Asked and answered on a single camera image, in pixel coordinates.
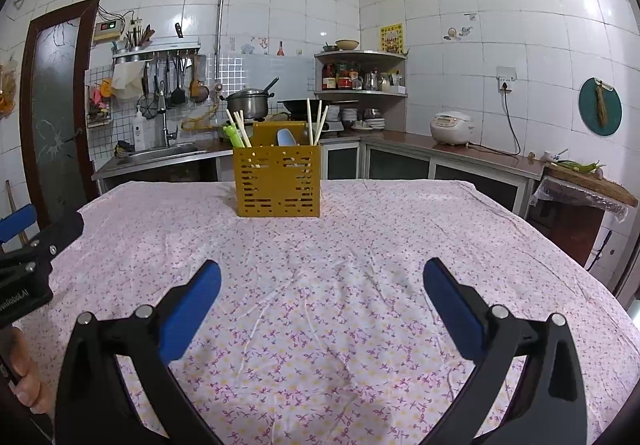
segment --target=floral tablecloth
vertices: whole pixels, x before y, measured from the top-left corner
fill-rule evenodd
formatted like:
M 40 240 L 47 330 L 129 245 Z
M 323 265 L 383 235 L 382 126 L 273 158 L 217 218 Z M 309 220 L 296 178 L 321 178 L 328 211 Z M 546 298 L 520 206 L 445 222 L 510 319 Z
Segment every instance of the floral tablecloth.
M 170 367 L 226 444 L 417 444 L 473 368 L 423 290 L 435 256 L 490 305 L 566 315 L 589 442 L 638 381 L 640 333 L 603 285 L 468 183 L 323 182 L 321 218 L 239 218 L 235 203 L 232 183 L 127 183 L 82 209 L 84 234 L 53 262 L 53 301 L 21 321 L 53 388 L 81 311 L 129 316 L 213 259 L 222 290 Z M 122 366 L 142 418 L 161 430 Z M 514 361 L 483 430 L 521 368 Z

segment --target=finger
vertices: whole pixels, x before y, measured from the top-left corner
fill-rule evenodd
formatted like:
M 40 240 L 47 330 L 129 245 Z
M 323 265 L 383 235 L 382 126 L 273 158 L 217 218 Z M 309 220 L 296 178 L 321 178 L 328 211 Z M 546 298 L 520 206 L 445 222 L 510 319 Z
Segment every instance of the finger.
M 27 374 L 24 375 L 18 385 L 15 387 L 15 396 L 17 396 L 20 403 L 31 407 L 38 395 L 40 394 L 40 377 L 38 376 L 38 370 L 36 367 L 30 367 Z
M 40 384 L 40 394 L 36 401 L 31 406 L 31 412 L 34 414 L 42 414 L 44 412 L 50 412 L 52 405 L 51 390 L 46 383 Z
M 11 367 L 18 376 L 23 377 L 27 374 L 29 363 L 31 362 L 29 346 L 27 346 L 27 339 L 24 337 L 24 333 L 17 328 L 12 328 L 12 338 Z

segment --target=yellow poster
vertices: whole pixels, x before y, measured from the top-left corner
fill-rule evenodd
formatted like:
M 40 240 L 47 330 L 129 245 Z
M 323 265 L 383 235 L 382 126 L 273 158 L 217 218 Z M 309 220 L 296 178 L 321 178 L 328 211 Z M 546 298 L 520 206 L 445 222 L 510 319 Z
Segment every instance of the yellow poster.
M 380 28 L 380 50 L 388 53 L 404 54 L 402 24 L 392 24 Z

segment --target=metal screw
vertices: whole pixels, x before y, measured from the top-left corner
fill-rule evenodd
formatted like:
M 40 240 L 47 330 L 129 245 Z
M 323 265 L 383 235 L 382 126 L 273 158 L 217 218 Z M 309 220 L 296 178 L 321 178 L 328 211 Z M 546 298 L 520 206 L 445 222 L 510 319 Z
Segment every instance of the metal screw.
M 154 312 L 153 306 L 149 306 L 148 304 L 143 304 L 139 306 L 136 310 L 136 317 L 140 319 L 148 319 L 151 317 L 151 314 Z
M 88 311 L 83 311 L 78 316 L 78 324 L 82 324 L 82 326 L 89 324 L 91 322 L 92 315 Z
M 564 326 L 566 324 L 566 319 L 564 318 L 564 315 L 554 313 L 551 316 L 551 322 L 553 322 L 553 324 L 555 324 L 556 326 Z
M 491 313 L 497 319 L 506 319 L 509 316 L 509 310 L 501 304 L 496 304 L 491 308 Z

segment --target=soap dispenser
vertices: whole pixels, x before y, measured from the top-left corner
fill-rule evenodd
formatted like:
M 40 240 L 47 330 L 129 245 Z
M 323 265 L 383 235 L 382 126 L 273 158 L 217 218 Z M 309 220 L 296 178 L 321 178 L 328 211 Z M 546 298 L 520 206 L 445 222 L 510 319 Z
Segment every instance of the soap dispenser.
M 136 146 L 136 151 L 146 151 L 151 149 L 150 137 L 146 130 L 147 120 L 140 111 L 138 106 L 138 112 L 131 121 L 131 127 L 133 128 L 133 145 Z

